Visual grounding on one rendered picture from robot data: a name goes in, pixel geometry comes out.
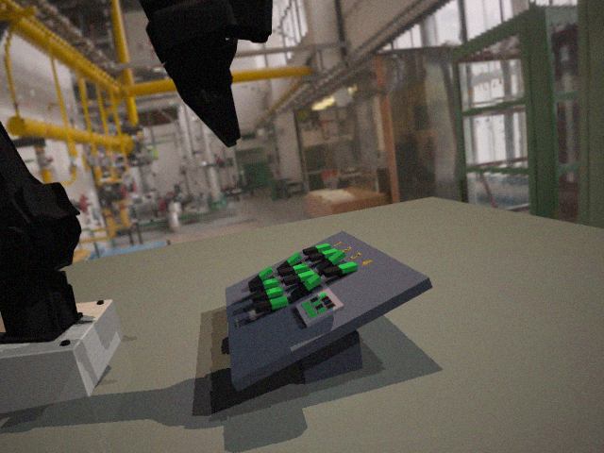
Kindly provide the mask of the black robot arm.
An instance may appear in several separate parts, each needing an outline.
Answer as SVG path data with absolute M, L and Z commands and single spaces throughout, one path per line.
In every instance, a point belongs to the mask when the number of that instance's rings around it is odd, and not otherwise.
M 238 40 L 267 42 L 273 0 L 228 0 Z M 6 333 L 0 344 L 53 342 L 71 328 L 77 312 L 66 271 L 81 234 L 59 182 L 41 183 L 0 121 L 0 312 Z

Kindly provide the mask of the grey slanted switch panel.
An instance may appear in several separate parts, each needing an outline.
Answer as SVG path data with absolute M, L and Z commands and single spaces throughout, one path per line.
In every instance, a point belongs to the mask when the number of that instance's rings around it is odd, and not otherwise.
M 433 288 L 341 231 L 226 288 L 237 392 L 297 362 L 306 384 L 362 369 L 356 329 Z

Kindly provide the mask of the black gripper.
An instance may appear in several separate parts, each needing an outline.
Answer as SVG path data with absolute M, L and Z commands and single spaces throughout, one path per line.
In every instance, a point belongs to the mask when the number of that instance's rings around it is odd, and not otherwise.
M 228 0 L 140 0 L 155 54 L 181 99 L 226 145 L 241 138 L 230 65 L 237 21 Z M 229 37 L 227 40 L 226 35 Z

